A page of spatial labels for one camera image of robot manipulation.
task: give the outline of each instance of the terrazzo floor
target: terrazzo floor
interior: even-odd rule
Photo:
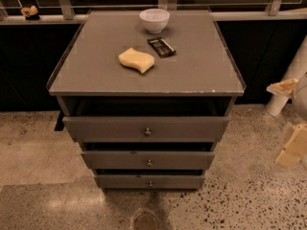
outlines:
[[[151,213],[159,230],[307,229],[307,167],[274,164],[290,104],[271,116],[234,105],[198,191],[100,190],[57,112],[0,113],[0,229],[128,229]]]

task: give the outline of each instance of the gray dresser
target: gray dresser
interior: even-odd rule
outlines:
[[[140,11],[93,11],[49,87],[103,189],[199,189],[244,93],[208,11],[171,11],[148,34]],[[147,39],[177,50],[160,58]],[[119,63],[129,47],[154,56],[144,75]]]

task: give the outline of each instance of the white bowl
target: white bowl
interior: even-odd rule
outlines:
[[[143,26],[151,33],[158,34],[166,27],[170,14],[162,9],[148,9],[140,12]]]

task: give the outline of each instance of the sponge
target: sponge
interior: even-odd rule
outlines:
[[[154,65],[153,56],[147,53],[136,51],[133,48],[127,49],[127,51],[119,55],[118,58],[122,65],[129,68],[134,68],[141,74],[144,74]]]

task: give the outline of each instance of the drawer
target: drawer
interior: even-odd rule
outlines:
[[[213,142],[103,142],[80,143],[83,151],[213,151]]]
[[[102,189],[200,189],[204,175],[95,175]]]
[[[231,97],[77,97],[74,116],[225,116]]]
[[[213,152],[199,151],[84,151],[89,169],[207,170]]]
[[[65,117],[79,142],[208,142],[220,141],[226,117]]]

